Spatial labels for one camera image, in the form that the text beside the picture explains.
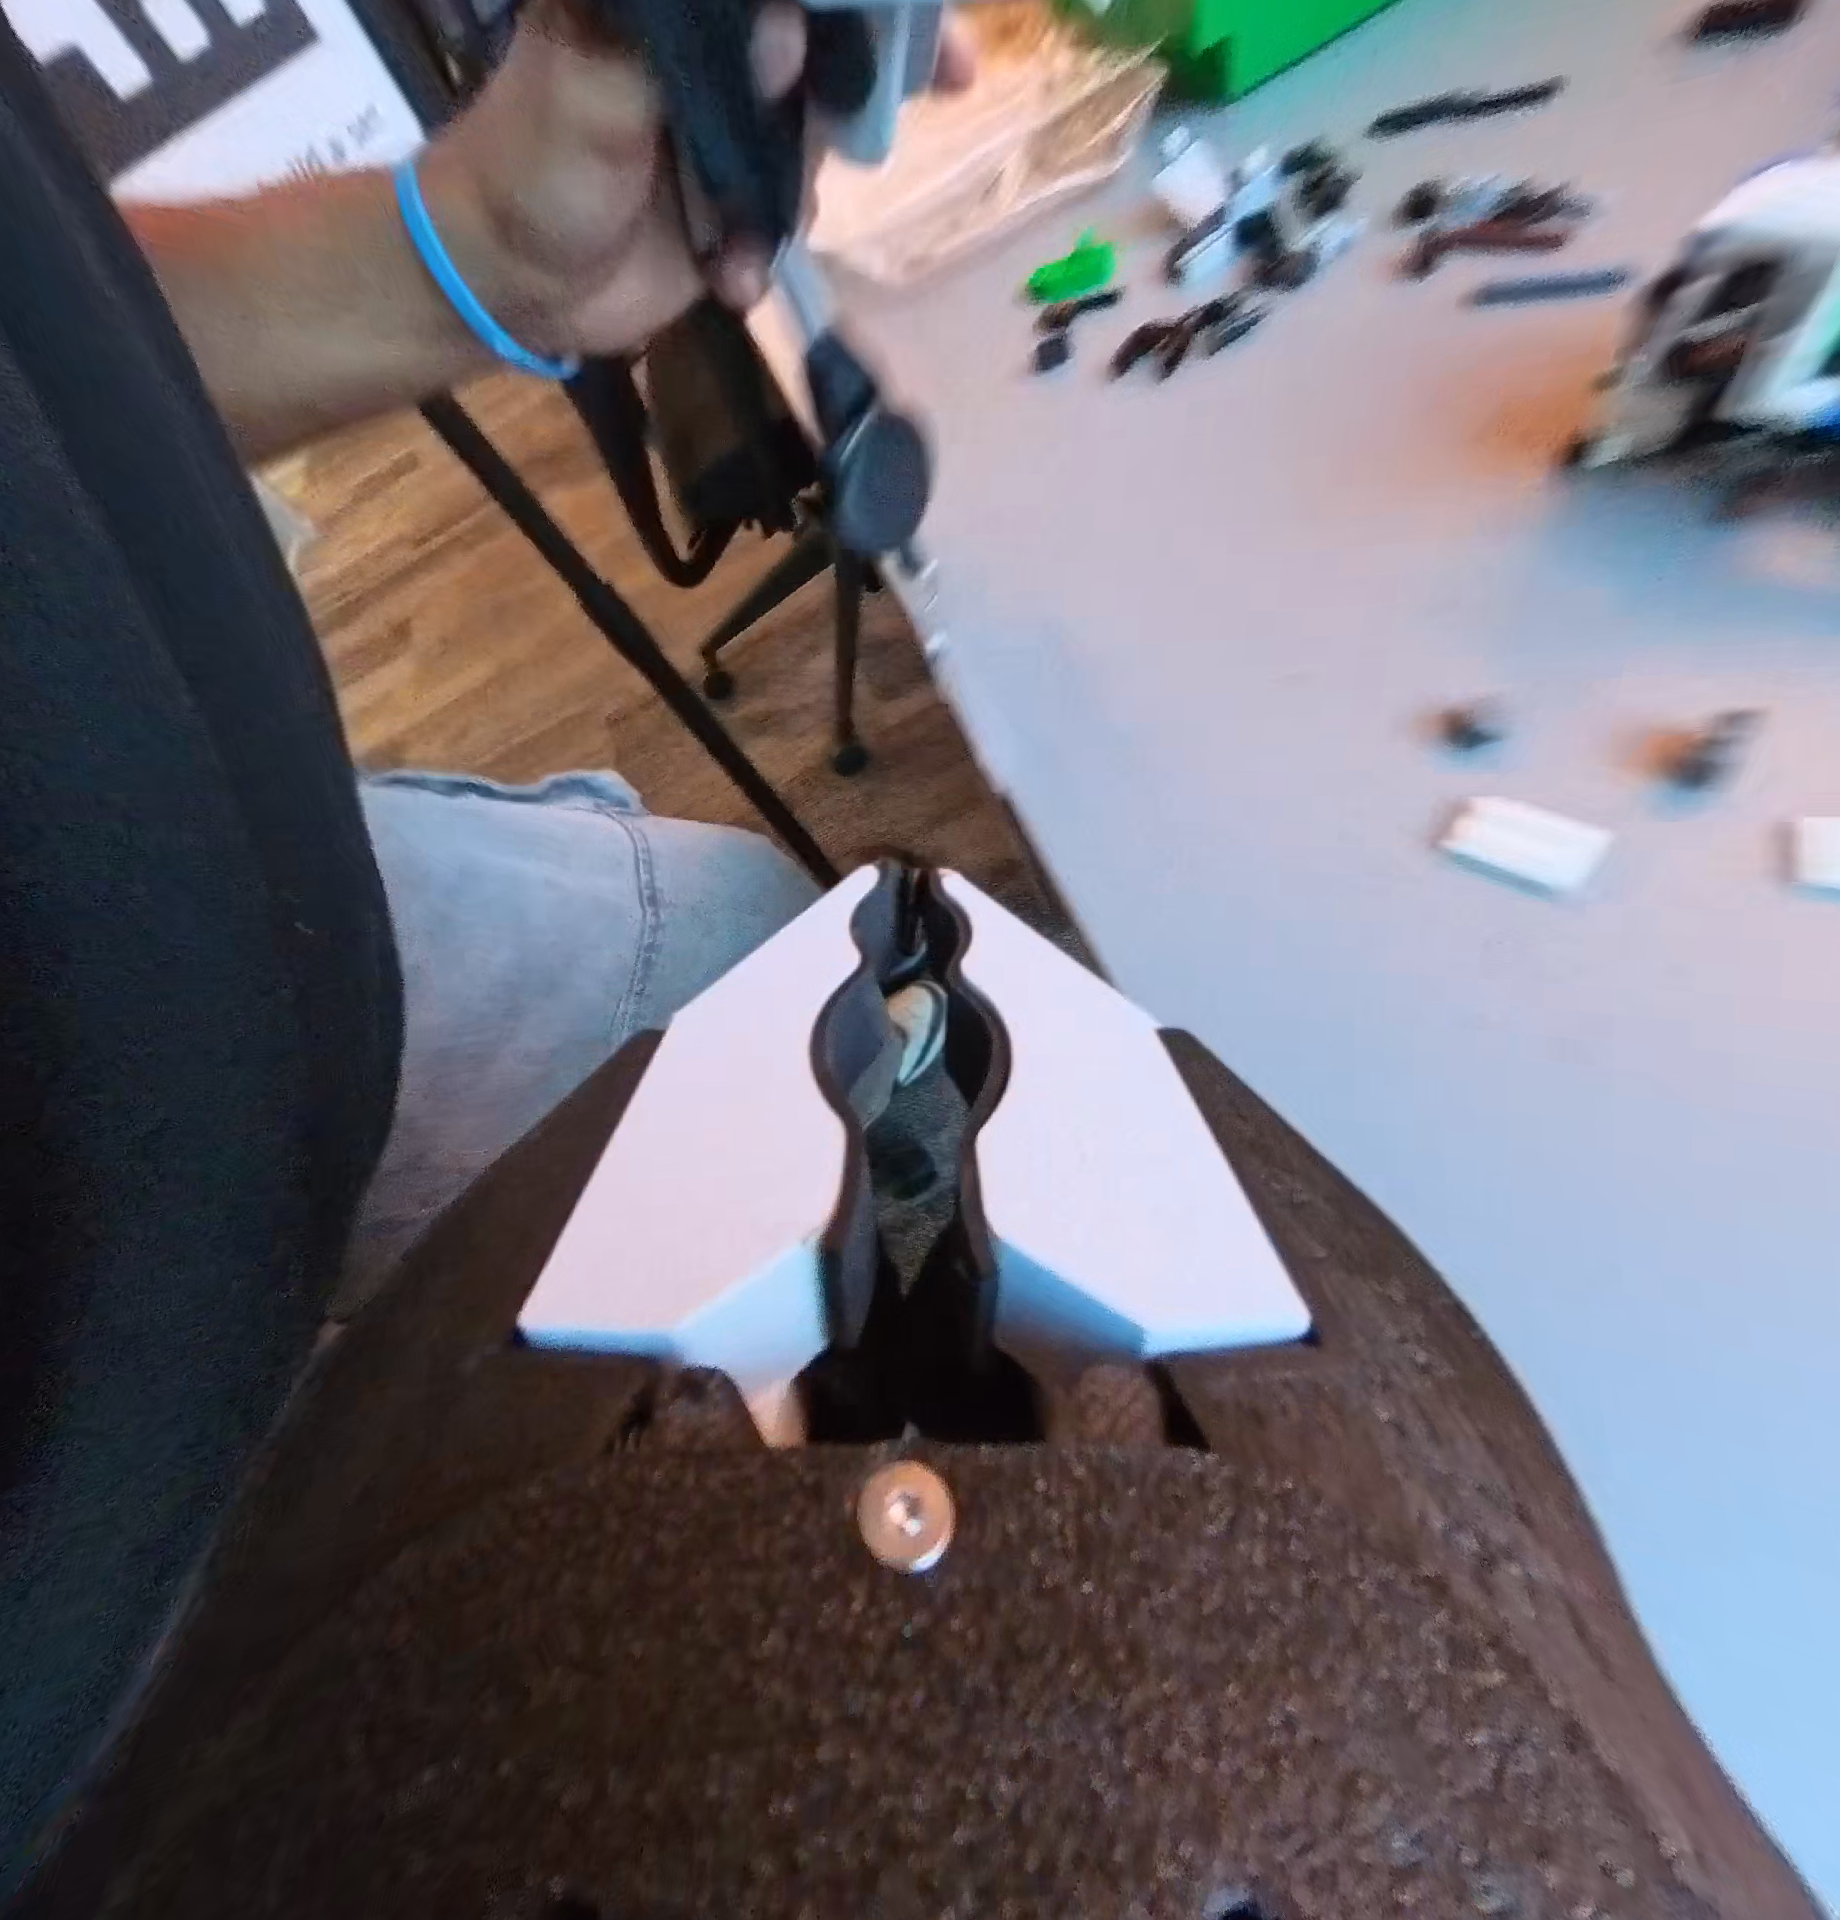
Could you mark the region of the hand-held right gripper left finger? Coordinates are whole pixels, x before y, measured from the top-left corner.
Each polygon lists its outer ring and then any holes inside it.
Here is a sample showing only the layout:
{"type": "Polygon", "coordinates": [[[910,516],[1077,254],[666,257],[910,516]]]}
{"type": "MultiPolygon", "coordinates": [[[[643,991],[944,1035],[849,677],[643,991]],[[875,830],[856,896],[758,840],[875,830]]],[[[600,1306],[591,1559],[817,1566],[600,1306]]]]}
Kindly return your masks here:
{"type": "Polygon", "coordinates": [[[899,861],[859,867],[668,1021],[515,1315],[527,1348],[717,1372],[763,1444],[804,1439],[796,1381],[875,1297],[902,892],[899,861]]]}

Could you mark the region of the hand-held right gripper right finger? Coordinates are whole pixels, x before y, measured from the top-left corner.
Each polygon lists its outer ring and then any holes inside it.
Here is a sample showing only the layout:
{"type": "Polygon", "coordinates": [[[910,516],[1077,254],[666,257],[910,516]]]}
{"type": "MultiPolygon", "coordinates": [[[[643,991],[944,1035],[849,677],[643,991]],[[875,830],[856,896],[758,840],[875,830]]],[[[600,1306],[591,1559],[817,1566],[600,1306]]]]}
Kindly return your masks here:
{"type": "Polygon", "coordinates": [[[964,1107],[953,1216],[914,1283],[940,1365],[1297,1345],[1313,1311],[1156,1021],[973,881],[914,883],[964,1107]]]}

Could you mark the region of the person's left forearm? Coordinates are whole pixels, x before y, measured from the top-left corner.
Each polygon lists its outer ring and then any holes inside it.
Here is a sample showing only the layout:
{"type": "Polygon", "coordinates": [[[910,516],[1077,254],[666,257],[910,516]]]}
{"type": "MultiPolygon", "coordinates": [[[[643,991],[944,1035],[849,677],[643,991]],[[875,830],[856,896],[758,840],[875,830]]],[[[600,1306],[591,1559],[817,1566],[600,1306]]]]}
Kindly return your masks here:
{"type": "Polygon", "coordinates": [[[249,466],[496,366],[422,261],[389,170],[116,207],[249,466]]]}

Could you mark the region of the green lego beam piece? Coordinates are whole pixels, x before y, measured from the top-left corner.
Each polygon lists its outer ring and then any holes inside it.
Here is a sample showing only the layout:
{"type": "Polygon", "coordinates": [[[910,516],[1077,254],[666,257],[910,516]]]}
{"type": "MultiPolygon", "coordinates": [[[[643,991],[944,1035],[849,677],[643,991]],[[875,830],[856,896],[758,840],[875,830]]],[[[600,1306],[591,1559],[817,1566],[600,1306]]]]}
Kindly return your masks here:
{"type": "Polygon", "coordinates": [[[1116,246],[1097,226],[1082,226],[1072,246],[1041,261],[1022,281],[1029,305],[1061,305],[1107,289],[1116,273],[1116,246]]]}

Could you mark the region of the white studded lego plate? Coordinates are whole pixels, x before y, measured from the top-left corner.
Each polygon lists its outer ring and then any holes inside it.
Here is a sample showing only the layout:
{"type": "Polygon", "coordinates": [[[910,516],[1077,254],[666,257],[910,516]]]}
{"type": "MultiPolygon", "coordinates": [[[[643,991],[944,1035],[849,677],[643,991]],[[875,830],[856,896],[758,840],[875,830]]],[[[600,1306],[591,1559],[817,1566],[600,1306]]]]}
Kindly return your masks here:
{"type": "Polygon", "coordinates": [[[1609,828],[1507,797],[1460,802],[1437,838],[1441,856],[1549,900],[1575,896],[1609,846],[1609,828]]]}

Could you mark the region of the pile of small lego pieces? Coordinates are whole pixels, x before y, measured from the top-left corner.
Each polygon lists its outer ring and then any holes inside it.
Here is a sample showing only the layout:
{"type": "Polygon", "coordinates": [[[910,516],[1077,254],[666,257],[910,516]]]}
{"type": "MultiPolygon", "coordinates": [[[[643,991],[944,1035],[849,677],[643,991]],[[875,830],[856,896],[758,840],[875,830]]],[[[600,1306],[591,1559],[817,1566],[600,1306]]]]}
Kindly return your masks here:
{"type": "MultiPolygon", "coordinates": [[[[1277,297],[1316,281],[1356,243],[1356,188],[1359,174],[1325,139],[1258,147],[1231,165],[1207,139],[1169,131],[1152,180],[1173,223],[1163,276],[1177,292],[1207,286],[1210,296],[1135,325],[1107,358],[1107,375],[1168,380],[1185,362],[1247,339],[1277,297]]],[[[1559,181],[1512,174],[1422,180],[1392,214],[1405,246],[1397,271],[1420,279],[1455,256],[1555,254],[1596,207],[1594,195],[1559,181]]]]}

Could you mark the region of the black studded lego piece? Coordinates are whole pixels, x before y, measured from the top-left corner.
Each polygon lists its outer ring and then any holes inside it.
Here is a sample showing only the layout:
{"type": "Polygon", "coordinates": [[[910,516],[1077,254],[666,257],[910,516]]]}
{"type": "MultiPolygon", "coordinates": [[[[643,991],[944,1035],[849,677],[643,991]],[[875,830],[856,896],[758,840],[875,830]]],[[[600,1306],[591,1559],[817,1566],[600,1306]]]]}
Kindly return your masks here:
{"type": "Polygon", "coordinates": [[[1702,722],[1661,731],[1644,741],[1640,766],[1671,797],[1711,797],[1733,781],[1765,726],[1761,707],[1724,707],[1702,722]]]}

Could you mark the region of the white green lego truck model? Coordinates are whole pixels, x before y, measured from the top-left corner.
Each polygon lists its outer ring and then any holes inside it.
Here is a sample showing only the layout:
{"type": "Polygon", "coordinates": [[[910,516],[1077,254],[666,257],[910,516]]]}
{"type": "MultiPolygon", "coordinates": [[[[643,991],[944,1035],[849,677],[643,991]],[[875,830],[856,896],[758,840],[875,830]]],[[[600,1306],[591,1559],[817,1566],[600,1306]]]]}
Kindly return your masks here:
{"type": "Polygon", "coordinates": [[[1724,193],[1634,304],[1574,470],[1729,453],[1727,508],[1840,486],[1840,131],[1724,193]]]}

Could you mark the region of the person's left hand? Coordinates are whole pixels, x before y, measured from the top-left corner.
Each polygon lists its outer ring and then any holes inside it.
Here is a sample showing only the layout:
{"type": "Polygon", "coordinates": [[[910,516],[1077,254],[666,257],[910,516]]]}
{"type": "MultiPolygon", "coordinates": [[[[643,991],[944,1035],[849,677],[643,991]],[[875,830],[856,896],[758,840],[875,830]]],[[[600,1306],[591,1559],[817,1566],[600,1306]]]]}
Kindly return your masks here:
{"type": "Polygon", "coordinates": [[[703,240],[643,53],[591,6],[525,6],[493,75],[422,159],[422,198],[479,305],[543,358],[626,355],[776,251],[703,240]]]}

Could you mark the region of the grey patterned rug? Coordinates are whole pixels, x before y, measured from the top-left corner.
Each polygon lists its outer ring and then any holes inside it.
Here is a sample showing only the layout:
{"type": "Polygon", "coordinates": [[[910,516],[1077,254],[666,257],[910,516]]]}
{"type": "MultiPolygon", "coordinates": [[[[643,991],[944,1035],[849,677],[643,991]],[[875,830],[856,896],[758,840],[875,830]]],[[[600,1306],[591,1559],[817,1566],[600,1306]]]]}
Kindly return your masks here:
{"type": "Polygon", "coordinates": [[[917,1281],[953,1217],[966,1116],[956,1087],[928,1075],[892,1092],[866,1129],[877,1235],[902,1291],[917,1281]]]}

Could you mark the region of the person's leg in grey jeans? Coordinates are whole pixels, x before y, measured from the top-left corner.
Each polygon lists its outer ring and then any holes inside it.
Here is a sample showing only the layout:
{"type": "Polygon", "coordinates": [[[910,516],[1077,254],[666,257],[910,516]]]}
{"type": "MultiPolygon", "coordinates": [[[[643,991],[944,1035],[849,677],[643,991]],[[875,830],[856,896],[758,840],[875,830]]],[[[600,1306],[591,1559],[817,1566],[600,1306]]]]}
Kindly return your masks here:
{"type": "Polygon", "coordinates": [[[654,815],[614,772],[372,772],[359,793],[399,955],[403,1051],[340,1322],[624,1041],[817,900],[776,843],[654,815]]]}

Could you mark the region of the crumpled clear plastic bags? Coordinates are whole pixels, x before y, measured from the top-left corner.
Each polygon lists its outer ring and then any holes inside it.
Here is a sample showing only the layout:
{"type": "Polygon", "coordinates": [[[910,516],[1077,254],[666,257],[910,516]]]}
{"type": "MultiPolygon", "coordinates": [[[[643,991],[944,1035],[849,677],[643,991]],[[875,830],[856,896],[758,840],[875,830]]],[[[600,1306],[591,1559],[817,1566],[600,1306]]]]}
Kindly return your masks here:
{"type": "Polygon", "coordinates": [[[1051,6],[970,6],[973,85],[904,104],[873,165],[829,155],[807,234],[821,264],[899,286],[1102,185],[1138,147],[1165,72],[1051,6]]]}

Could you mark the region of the black office chair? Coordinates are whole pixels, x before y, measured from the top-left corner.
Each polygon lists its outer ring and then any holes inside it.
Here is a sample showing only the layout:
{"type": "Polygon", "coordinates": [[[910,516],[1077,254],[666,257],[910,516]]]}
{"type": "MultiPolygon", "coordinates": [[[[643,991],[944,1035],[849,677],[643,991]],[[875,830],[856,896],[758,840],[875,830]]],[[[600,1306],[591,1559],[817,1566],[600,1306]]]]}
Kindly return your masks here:
{"type": "Polygon", "coordinates": [[[724,652],[817,577],[833,577],[833,769],[866,766],[856,727],[859,627],[881,567],[846,554],[833,488],[746,325],[700,304],[635,358],[587,355],[564,380],[645,559],[674,587],[697,587],[743,534],[782,555],[697,644],[700,693],[721,704],[724,652]]]}

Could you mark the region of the blue wristband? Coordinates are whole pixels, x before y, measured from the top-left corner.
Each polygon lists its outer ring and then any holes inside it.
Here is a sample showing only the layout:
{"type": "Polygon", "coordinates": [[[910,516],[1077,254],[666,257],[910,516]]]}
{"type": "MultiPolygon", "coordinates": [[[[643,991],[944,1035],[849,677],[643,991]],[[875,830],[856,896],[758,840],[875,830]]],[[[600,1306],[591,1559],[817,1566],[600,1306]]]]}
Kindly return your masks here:
{"type": "Polygon", "coordinates": [[[579,368],[576,355],[546,355],[518,343],[500,318],[477,297],[469,279],[457,271],[448,243],[443,240],[422,188],[422,155],[411,153],[398,160],[389,170],[392,199],[399,217],[406,240],[414,248],[418,265],[430,285],[439,296],[450,315],[465,330],[465,334],[484,347],[508,371],[564,385],[579,368]]]}

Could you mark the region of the black round clamp knob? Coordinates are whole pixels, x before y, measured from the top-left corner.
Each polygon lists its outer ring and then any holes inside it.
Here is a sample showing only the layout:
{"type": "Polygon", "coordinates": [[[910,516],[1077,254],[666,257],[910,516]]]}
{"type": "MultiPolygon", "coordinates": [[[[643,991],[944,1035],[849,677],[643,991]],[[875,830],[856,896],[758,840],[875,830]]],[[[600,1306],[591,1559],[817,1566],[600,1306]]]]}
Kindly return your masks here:
{"type": "Polygon", "coordinates": [[[902,554],[929,500],[932,450],[840,334],[828,281],[799,238],[775,261],[775,292],[804,347],[838,545],[866,562],[902,554]]]}

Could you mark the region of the green box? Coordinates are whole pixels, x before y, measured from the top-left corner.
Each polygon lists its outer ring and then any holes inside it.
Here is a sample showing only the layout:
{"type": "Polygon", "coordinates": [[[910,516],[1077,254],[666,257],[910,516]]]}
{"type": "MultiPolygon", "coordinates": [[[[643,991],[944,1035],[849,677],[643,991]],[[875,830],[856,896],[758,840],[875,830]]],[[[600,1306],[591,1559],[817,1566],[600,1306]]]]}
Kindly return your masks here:
{"type": "Polygon", "coordinates": [[[1051,3],[1094,45],[1147,53],[1188,102],[1234,102],[1392,3],[1051,3]]]}

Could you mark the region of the person's black shirt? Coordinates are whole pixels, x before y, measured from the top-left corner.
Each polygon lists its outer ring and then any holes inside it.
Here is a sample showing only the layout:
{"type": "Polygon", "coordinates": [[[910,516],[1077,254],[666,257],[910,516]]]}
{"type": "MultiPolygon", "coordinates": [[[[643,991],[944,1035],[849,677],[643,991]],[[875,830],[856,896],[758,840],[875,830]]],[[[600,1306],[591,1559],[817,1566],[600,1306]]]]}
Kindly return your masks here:
{"type": "Polygon", "coordinates": [[[318,1331],[399,1034],[302,600],[0,8],[0,1904],[318,1331]]]}

